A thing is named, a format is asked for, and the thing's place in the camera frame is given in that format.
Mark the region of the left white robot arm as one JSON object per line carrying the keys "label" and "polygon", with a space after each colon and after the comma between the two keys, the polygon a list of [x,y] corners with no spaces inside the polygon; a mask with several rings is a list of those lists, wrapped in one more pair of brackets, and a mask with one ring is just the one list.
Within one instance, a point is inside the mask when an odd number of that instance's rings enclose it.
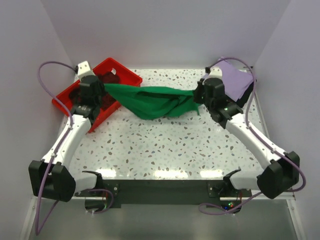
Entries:
{"label": "left white robot arm", "polygon": [[78,86],[78,100],[60,136],[41,160],[33,160],[28,167],[33,194],[39,198],[68,202],[75,193],[86,190],[92,196],[99,196],[104,190],[99,173],[83,171],[72,175],[69,172],[75,151],[95,123],[106,94],[104,84],[95,75],[83,77]]}

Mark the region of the green t shirt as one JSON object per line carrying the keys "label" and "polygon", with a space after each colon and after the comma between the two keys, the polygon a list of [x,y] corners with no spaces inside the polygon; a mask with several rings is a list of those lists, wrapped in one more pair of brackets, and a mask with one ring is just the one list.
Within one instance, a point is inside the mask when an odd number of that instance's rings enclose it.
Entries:
{"label": "green t shirt", "polygon": [[200,104],[194,102],[192,90],[115,83],[106,83],[104,88],[123,107],[143,120],[177,118],[192,111],[200,113]]}

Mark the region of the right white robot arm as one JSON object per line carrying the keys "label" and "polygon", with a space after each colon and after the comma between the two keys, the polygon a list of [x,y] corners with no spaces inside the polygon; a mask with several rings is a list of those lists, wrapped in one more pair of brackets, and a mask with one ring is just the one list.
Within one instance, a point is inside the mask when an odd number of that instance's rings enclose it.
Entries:
{"label": "right white robot arm", "polygon": [[193,92],[197,104],[203,104],[211,118],[223,129],[234,135],[253,154],[262,167],[261,171],[245,172],[238,169],[224,176],[223,192],[230,197],[240,190],[258,190],[274,199],[299,182],[300,158],[286,152],[246,120],[243,109],[230,101],[225,86],[216,77],[202,78]]}

